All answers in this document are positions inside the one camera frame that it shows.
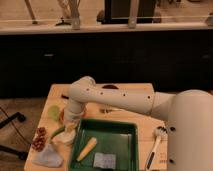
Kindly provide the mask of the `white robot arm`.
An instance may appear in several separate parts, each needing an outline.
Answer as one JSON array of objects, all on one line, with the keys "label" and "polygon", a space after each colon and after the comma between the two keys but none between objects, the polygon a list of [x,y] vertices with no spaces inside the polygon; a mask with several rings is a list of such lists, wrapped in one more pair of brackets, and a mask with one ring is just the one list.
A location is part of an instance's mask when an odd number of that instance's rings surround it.
[{"label": "white robot arm", "polygon": [[168,130],[167,171],[213,171],[212,94],[196,89],[178,94],[103,89],[85,76],[69,85],[64,120],[81,117],[89,102],[164,121]]}]

